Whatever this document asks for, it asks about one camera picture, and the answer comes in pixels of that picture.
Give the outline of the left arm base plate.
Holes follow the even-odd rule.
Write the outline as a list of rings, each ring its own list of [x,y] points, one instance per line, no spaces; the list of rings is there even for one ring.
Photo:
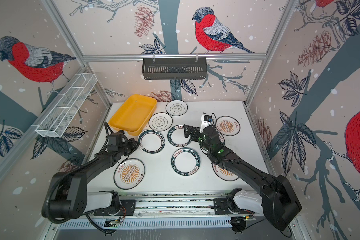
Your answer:
[[[125,217],[133,216],[136,207],[136,200],[119,200],[119,203],[104,209],[94,211],[96,217]]]

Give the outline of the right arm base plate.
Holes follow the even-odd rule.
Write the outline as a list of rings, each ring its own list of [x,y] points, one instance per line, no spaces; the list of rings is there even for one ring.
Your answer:
[[[241,210],[232,200],[228,199],[214,199],[212,209],[214,209],[216,215],[238,215],[246,214],[253,215],[255,212],[244,209]]]

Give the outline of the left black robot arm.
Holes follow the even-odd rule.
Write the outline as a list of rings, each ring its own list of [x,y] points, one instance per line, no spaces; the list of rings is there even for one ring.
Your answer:
[[[114,132],[104,123],[106,140],[94,159],[69,172],[56,173],[42,207],[42,216],[54,224],[88,215],[97,210],[111,209],[117,213],[121,208],[115,191],[88,192],[88,183],[105,170],[118,164],[122,157],[129,157],[140,143],[127,138],[124,131]]]

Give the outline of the dark green rim plate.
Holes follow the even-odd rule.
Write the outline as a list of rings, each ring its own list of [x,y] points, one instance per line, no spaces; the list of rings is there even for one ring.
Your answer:
[[[140,148],[143,152],[148,154],[157,154],[161,152],[165,147],[164,136],[154,130],[145,130],[139,137]]]

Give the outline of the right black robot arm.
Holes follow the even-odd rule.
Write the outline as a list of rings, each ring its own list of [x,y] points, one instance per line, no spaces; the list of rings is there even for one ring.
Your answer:
[[[267,174],[242,160],[233,150],[222,145],[214,126],[201,130],[184,125],[184,135],[191,141],[198,142],[213,164],[235,174],[257,191],[262,199],[261,206],[265,218],[279,231],[284,231],[302,210],[301,203],[287,178]]]

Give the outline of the green rim lettered plate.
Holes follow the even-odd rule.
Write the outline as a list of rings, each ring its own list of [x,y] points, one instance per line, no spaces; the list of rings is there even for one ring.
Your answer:
[[[199,170],[201,158],[194,149],[180,148],[172,154],[171,166],[178,175],[191,176]]]
[[[184,126],[176,125],[170,128],[168,131],[168,141],[171,145],[182,148],[191,143],[190,137],[185,137]]]

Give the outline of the green rim lettered plate front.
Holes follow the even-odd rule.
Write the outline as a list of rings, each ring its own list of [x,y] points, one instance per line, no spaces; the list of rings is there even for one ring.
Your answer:
[[[180,148],[172,154],[171,166],[178,175],[191,176],[199,170],[201,158],[194,149]]]

